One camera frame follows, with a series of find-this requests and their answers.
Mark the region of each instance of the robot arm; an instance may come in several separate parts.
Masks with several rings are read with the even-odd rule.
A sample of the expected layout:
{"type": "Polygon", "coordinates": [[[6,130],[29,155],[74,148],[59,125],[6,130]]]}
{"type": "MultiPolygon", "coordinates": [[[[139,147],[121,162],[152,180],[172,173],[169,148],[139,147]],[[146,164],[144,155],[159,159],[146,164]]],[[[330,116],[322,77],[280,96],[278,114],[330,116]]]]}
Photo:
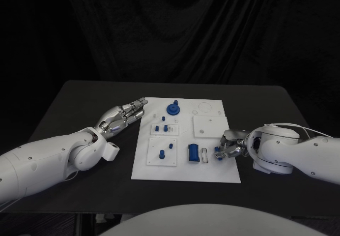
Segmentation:
{"type": "Polygon", "coordinates": [[[251,156],[254,168],[265,173],[290,174],[297,167],[310,177],[340,184],[340,139],[314,137],[275,125],[252,132],[226,130],[216,157],[251,156]]]}
{"type": "Polygon", "coordinates": [[[107,142],[144,115],[144,98],[117,106],[97,126],[28,143],[0,156],[0,203],[23,198],[95,166],[101,157],[116,159],[120,148],[107,142]]]}

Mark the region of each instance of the table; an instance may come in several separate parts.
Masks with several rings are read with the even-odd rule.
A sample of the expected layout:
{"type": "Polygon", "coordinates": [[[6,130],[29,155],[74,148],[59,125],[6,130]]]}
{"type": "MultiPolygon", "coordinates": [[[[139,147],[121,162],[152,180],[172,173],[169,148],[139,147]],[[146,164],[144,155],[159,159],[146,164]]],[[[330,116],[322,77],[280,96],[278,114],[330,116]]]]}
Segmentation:
{"type": "MultiPolygon", "coordinates": [[[[31,142],[95,125],[111,107],[141,97],[221,99],[231,129],[254,130],[281,122],[307,126],[287,91],[277,86],[69,81],[31,142]]],[[[340,215],[339,185],[310,178],[297,168],[291,175],[268,175],[254,170],[250,157],[237,157],[241,184],[131,180],[139,125],[140,121],[110,140],[121,148],[113,162],[101,159],[72,181],[23,198],[6,211],[140,214],[201,203],[248,207],[281,216],[340,215]]]]}

